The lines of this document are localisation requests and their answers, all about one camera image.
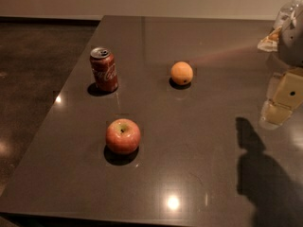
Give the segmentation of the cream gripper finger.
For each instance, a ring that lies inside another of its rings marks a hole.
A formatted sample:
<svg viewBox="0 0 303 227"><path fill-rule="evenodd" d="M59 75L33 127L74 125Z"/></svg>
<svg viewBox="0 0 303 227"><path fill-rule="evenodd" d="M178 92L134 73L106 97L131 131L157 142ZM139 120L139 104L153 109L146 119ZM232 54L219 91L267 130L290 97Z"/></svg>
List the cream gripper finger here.
<svg viewBox="0 0 303 227"><path fill-rule="evenodd" d="M265 52L277 52L280 31L281 28L278 27L274 29L269 35L260 40L258 43L258 50Z"/></svg>
<svg viewBox="0 0 303 227"><path fill-rule="evenodd" d="M303 71L274 73L262 106L261 126L281 126L303 104Z"/></svg>

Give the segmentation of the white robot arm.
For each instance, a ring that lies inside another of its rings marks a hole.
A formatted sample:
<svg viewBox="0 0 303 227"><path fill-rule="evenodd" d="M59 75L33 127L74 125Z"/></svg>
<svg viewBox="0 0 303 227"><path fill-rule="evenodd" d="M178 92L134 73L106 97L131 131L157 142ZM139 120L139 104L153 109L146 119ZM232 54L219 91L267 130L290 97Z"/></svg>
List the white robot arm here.
<svg viewBox="0 0 303 227"><path fill-rule="evenodd" d="M271 70L260 125L268 130L280 127L303 104L303 25L292 15L258 43L258 50L269 52Z"/></svg>

